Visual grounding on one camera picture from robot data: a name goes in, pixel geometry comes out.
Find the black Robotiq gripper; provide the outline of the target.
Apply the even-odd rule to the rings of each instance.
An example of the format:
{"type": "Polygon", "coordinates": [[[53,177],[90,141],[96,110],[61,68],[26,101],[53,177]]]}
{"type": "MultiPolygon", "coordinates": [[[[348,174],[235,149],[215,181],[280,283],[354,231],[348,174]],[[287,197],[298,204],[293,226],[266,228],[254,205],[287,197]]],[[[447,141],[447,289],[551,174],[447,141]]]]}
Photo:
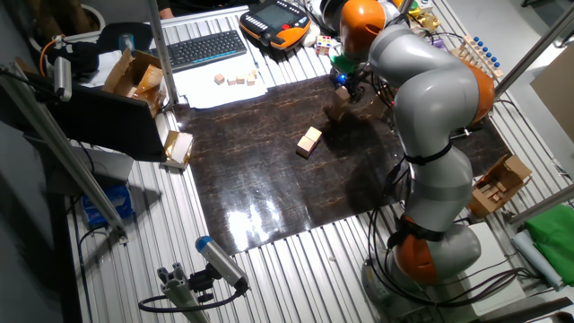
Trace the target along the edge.
{"type": "Polygon", "coordinates": [[[359,102],[363,97],[365,91],[363,80],[356,74],[344,74],[338,71],[331,73],[332,93],[340,87],[345,87],[349,92],[352,92],[352,103],[359,102]]]}

